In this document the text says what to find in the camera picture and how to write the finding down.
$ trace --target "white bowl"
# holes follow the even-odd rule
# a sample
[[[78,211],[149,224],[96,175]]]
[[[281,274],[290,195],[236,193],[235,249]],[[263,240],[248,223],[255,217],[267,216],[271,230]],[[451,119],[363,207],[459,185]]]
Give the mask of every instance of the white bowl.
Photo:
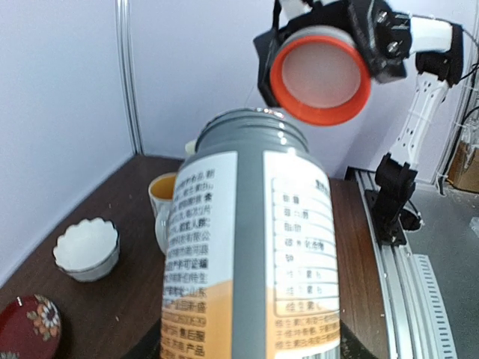
[[[84,219],[69,226],[53,248],[60,270],[79,282],[93,282],[112,271],[120,256],[120,237],[112,222]]]

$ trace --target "white label section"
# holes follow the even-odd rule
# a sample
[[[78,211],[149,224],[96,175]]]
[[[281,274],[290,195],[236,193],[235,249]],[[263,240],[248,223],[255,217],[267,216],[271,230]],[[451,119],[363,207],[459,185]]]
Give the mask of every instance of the white label section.
[[[275,315],[339,310],[328,177],[294,154],[266,151],[263,159],[266,285],[274,290]]]
[[[233,279],[237,152],[183,168],[169,218],[163,307]]]

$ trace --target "wooden table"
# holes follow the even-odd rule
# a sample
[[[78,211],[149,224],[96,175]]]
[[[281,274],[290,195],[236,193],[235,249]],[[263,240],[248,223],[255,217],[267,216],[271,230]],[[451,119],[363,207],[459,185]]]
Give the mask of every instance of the wooden table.
[[[128,161],[70,213],[0,289],[0,309],[18,295],[43,294],[62,313],[59,358],[126,354],[161,313],[165,258],[156,243],[147,187],[179,165],[178,160],[144,156]],[[341,318],[378,358],[387,358],[382,295],[361,196],[353,182],[333,179],[331,185]],[[120,261],[108,277],[77,283],[57,270],[52,249],[68,226],[95,217],[116,224]]]

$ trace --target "cardboard box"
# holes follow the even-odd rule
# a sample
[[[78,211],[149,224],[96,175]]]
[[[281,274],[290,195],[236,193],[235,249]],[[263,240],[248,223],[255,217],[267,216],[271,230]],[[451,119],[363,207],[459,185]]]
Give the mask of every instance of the cardboard box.
[[[448,174],[448,182],[457,189],[479,193],[479,149],[461,141]]]

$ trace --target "red plate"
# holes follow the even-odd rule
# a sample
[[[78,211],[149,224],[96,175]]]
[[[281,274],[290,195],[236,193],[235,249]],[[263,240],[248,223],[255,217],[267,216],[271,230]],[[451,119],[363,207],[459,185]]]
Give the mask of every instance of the red plate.
[[[18,297],[0,314],[1,359],[52,359],[60,336],[60,313],[42,295]]]

